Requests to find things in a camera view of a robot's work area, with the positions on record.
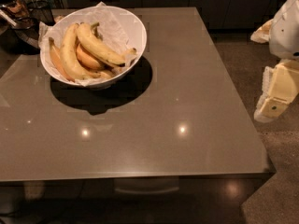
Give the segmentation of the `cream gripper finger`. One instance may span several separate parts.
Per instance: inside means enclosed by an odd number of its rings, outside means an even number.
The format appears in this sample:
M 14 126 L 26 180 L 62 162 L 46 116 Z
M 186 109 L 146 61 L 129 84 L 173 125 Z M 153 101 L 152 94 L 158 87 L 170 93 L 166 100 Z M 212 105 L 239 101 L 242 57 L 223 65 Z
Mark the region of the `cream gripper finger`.
M 265 22 L 251 35 L 250 40 L 260 44 L 268 43 L 270 40 L 270 29 L 272 23 L 273 20 Z
M 276 120 L 288 108 L 288 104 L 278 99 L 260 97 L 256 110 L 254 112 L 254 119 L 261 123 L 272 122 Z

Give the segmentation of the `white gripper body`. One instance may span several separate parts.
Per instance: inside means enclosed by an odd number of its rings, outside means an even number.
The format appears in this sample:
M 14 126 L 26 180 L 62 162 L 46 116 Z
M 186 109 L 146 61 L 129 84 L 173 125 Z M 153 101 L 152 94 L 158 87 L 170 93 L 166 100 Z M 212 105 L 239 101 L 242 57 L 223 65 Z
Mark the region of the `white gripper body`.
M 266 95 L 285 103 L 291 103 L 299 93 L 299 62 L 282 60 L 270 70 Z

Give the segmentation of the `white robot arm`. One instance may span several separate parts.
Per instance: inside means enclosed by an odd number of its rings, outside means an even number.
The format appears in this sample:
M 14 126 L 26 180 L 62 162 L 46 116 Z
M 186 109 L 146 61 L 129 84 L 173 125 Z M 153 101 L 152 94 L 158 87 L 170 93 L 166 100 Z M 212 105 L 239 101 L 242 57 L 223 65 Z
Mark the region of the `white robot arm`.
M 271 54 L 280 58 L 263 71 L 262 92 L 254 112 L 259 122 L 271 122 L 283 114 L 299 94 L 299 0 L 287 0 L 274 18 L 250 37 L 267 43 Z

